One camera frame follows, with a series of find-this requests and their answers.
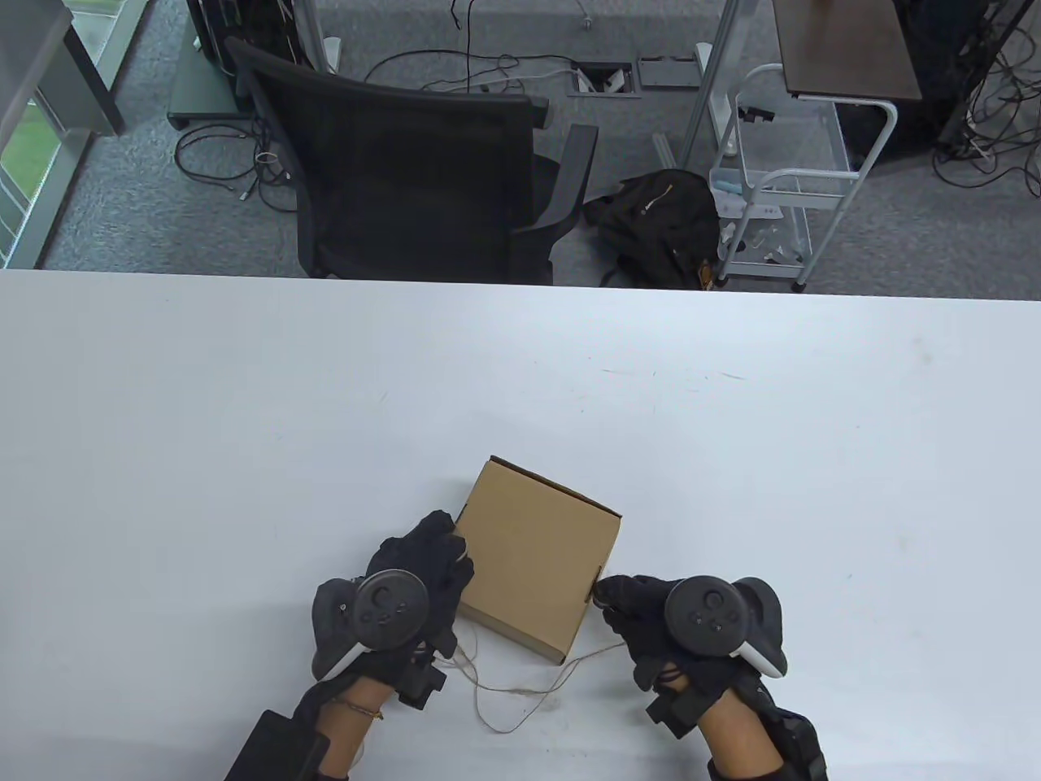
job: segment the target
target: window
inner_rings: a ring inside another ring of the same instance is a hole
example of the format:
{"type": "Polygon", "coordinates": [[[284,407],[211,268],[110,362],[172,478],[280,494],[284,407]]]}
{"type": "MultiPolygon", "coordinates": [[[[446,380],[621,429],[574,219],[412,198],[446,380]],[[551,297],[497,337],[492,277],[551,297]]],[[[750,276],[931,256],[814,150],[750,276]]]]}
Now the window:
{"type": "MultiPolygon", "coordinates": [[[[148,0],[64,2],[102,81],[111,86],[148,0]]],[[[0,150],[0,268],[36,264],[85,148],[83,133],[59,135],[29,102],[0,150]]]]}

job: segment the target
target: brown cardboard box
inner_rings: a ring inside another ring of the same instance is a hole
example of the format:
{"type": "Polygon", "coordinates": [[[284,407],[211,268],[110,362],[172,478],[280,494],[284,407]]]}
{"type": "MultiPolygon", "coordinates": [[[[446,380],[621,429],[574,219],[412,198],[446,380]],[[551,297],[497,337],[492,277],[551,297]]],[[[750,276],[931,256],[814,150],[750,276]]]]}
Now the brown cardboard box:
{"type": "Polygon", "coordinates": [[[491,456],[457,524],[474,559],[459,612],[561,663],[621,515],[491,456]]]}

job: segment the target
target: hand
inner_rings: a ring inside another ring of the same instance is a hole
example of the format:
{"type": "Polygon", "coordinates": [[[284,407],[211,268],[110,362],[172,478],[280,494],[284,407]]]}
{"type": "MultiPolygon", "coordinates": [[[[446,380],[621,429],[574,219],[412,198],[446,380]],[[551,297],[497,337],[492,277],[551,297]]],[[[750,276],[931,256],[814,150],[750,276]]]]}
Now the hand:
{"type": "Polygon", "coordinates": [[[413,657],[432,656],[432,641],[452,628],[462,591],[474,577],[474,561],[466,555],[466,540],[455,533],[452,517],[435,510],[403,537],[388,537],[369,562],[365,575],[383,570],[405,570],[427,587],[427,621],[420,633],[400,648],[370,651],[348,670],[397,686],[413,657]]]}
{"type": "MultiPolygon", "coordinates": [[[[434,654],[433,638],[451,629],[463,588],[474,577],[474,562],[465,555],[466,541],[454,534],[452,518],[440,510],[431,512],[403,537],[383,540],[369,562],[365,575],[383,570],[405,570],[423,581],[427,588],[429,610],[420,632],[405,645],[386,651],[361,654],[335,678],[311,686],[297,706],[295,717],[314,724],[319,709],[342,694],[359,677],[397,688],[413,660],[426,664],[434,654]]],[[[319,586],[312,605],[315,634],[334,637],[336,624],[342,621],[338,606],[353,594],[345,580],[331,580],[319,586]]]]}
{"type": "Polygon", "coordinates": [[[593,598],[604,606],[604,621],[626,641],[640,688],[682,690],[690,685],[710,705],[740,675],[755,671],[742,659],[694,656],[672,639],[665,625],[665,599],[679,582],[616,575],[598,582],[593,598]],[[644,670],[651,671],[650,680],[642,678],[644,670]]]}

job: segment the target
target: gray carpet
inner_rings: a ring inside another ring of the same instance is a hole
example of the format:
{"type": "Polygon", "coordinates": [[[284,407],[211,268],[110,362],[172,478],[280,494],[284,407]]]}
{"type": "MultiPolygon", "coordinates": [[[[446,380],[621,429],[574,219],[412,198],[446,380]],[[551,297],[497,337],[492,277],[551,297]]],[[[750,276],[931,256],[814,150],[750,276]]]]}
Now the gray carpet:
{"type": "MultiPolygon", "coordinates": [[[[719,2],[584,0],[590,31],[574,0],[481,0],[475,5],[474,50],[481,53],[562,53],[632,58],[689,54],[711,40],[719,2]]],[[[360,76],[380,58],[417,47],[460,47],[449,0],[351,0],[322,7],[327,34],[346,45],[341,71],[360,76]]],[[[460,0],[460,14],[465,2],[460,0]]],[[[75,182],[45,258],[45,268],[173,274],[300,276],[295,218],[265,208],[239,191],[184,178],[174,167],[178,137],[166,120],[167,101],[186,10],[183,0],[153,0],[124,66],[117,100],[127,131],[99,138],[75,182]]],[[[746,49],[748,67],[778,58],[769,3],[764,2],[746,49]]],[[[551,61],[529,62],[528,74],[551,61]]],[[[381,69],[375,81],[420,86],[463,73],[458,59],[415,57],[381,69]]],[[[537,133],[537,151],[558,153],[573,122],[596,124],[601,141],[590,196],[619,179],[658,168],[651,132],[664,130],[674,148],[689,115],[690,95],[644,93],[635,99],[565,97],[564,78],[528,82],[555,108],[553,126],[537,133]]],[[[695,150],[703,169],[713,146],[695,150]]],[[[212,173],[248,165],[246,142],[200,144],[185,162],[212,173]]],[[[813,293],[1041,299],[1037,215],[1021,175],[985,188],[951,187],[928,160],[872,173],[810,280],[813,293]]],[[[558,284],[595,285],[611,254],[580,225],[555,248],[558,284]]],[[[785,291],[782,282],[735,278],[729,289],[785,291]]]]}

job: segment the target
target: table top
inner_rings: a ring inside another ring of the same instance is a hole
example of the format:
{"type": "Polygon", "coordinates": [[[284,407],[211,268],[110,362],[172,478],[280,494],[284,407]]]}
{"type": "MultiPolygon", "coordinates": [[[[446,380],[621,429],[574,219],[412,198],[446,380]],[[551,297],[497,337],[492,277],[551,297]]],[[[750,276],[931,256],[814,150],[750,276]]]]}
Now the table top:
{"type": "MultiPolygon", "coordinates": [[[[1037,779],[1039,330],[1039,303],[0,274],[0,778],[222,779],[308,685],[316,584],[494,453],[623,513],[609,573],[770,582],[770,688],[835,781],[1037,779]]],[[[556,676],[480,631],[484,683],[556,676]]],[[[611,641],[590,610],[575,653],[611,641]]],[[[450,673],[353,775],[702,778],[630,675],[591,659],[498,736],[450,673]]]]}
{"type": "Polygon", "coordinates": [[[921,100],[892,0],[773,0],[793,95],[921,100]]]}

